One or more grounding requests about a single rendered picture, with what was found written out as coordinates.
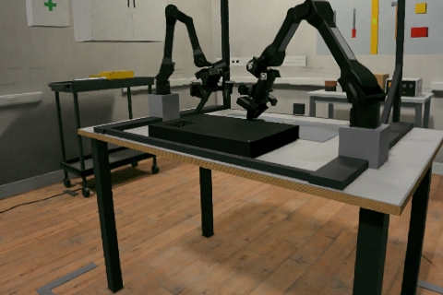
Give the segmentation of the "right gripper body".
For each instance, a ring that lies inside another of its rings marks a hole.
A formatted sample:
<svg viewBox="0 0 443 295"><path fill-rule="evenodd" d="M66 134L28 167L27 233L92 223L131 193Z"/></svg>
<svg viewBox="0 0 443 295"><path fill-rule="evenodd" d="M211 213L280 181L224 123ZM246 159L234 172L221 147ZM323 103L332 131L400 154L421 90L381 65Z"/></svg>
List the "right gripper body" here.
<svg viewBox="0 0 443 295"><path fill-rule="evenodd" d="M207 75L207 74L206 74ZM231 87L230 87L230 92L229 92L229 94L232 94L232 92L233 92L233 81L231 80L231 81L223 81L223 85L222 86L218 86L218 84L217 84L217 80L213 80L213 81L209 81L208 82L208 84L206 84L206 82L205 82L205 76L206 75L204 75L203 77L202 77L202 85L203 85L203 88L204 88L204 90L205 89L207 89L207 90L205 90L205 92L216 92L216 91L223 91L223 87L224 87L224 84L231 84ZM214 84L214 85L213 85ZM199 85L201 85L201 83L200 82L192 82L191 83L191 86L190 86L190 95L192 96L192 97L195 97L195 94L196 94L196 86L199 86Z"/></svg>

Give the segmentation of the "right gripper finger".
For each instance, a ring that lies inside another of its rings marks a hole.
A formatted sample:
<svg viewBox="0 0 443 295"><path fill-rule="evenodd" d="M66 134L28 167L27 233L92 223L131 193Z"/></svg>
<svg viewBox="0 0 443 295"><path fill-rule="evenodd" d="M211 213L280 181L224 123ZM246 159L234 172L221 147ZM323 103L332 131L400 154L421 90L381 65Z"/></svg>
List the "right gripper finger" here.
<svg viewBox="0 0 443 295"><path fill-rule="evenodd" d="M227 95L229 95L230 87L231 87L230 84L224 84L222 96L225 98L225 100L227 100ZM226 91L228 91L227 95L226 95Z"/></svg>
<svg viewBox="0 0 443 295"><path fill-rule="evenodd" d="M203 85L196 86L196 97L201 98L205 101L208 101L208 97L204 91Z"/></svg>

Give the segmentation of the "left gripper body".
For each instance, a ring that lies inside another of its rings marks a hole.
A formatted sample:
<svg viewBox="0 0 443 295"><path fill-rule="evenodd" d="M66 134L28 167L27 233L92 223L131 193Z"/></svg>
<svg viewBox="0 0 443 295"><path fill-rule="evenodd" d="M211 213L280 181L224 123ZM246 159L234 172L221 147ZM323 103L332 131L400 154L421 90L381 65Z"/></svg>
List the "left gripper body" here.
<svg viewBox="0 0 443 295"><path fill-rule="evenodd" d="M258 105L266 106L268 102L270 102L271 106L276 106L277 99L273 96L271 96L269 93L273 91L272 87L265 87L261 84L254 83L254 91L252 95L252 100L249 99L247 96L239 97L236 101L238 105L246 109L247 111L253 111L254 109L257 109ZM267 100L267 97L269 100Z"/></svg>

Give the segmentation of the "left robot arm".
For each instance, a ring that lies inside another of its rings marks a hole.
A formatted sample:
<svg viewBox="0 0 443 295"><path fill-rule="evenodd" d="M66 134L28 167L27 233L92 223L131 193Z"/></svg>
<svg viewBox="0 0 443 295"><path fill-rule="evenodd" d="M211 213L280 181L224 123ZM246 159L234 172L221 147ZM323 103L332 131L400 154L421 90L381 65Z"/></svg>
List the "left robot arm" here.
<svg viewBox="0 0 443 295"><path fill-rule="evenodd" d="M333 19L334 12L326 0L305 0L302 4L289 8L274 41L259 57L253 56L247 63L246 70L258 78L259 84L271 88L275 78L281 77L279 70L271 67L283 64L285 50L301 21L305 20L318 30L341 70L338 83L342 92L346 93L348 102L353 104L350 108L349 126L376 129L381 126L380 102L385 101L387 94L377 83L374 74L357 61Z"/></svg>

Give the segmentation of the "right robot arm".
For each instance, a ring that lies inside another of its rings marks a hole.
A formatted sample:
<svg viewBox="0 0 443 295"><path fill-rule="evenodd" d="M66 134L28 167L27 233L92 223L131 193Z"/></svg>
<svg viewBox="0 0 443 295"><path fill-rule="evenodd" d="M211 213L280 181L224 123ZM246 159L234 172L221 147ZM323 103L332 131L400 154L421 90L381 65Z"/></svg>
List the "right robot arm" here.
<svg viewBox="0 0 443 295"><path fill-rule="evenodd" d="M205 76L206 84L208 84L209 81L213 80L217 80L219 83L220 82L219 77L222 77L224 74L229 73L228 67L224 63L223 59L214 64L207 61L198 42L198 36L193 23L193 18L186 15L182 11L178 10L175 5L171 4L165 8L166 32L165 32L164 53L162 58L162 64L160 67L160 73L155 77L157 91L156 93L153 93L154 95L173 94L171 93L170 81L167 80L171 76L171 73L173 74L174 72L173 67L175 63L172 63L171 59L172 59L173 44L174 44L174 34L173 34L174 25L175 25L174 22L176 21L176 19L182 23L185 22L184 24L186 24L189 39L191 41L191 45L193 48L195 66L199 68L204 66L209 67L209 68L203 68L198 72L196 72L195 73L196 78L202 79L202 77L207 74Z"/></svg>

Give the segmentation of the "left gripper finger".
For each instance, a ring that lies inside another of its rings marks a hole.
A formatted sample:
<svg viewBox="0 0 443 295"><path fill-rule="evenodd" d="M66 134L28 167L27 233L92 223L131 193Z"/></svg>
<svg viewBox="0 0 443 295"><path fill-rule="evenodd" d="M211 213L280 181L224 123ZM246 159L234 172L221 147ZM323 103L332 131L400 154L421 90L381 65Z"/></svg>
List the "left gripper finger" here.
<svg viewBox="0 0 443 295"><path fill-rule="evenodd" d="M259 109L259 111L257 112L257 114L254 116L254 118L258 118L260 114L262 114L264 111L266 111L269 107L266 106L261 106L260 104L257 107Z"/></svg>
<svg viewBox="0 0 443 295"><path fill-rule="evenodd" d="M246 119L252 120L258 111L259 109L254 109L253 111L246 111Z"/></svg>

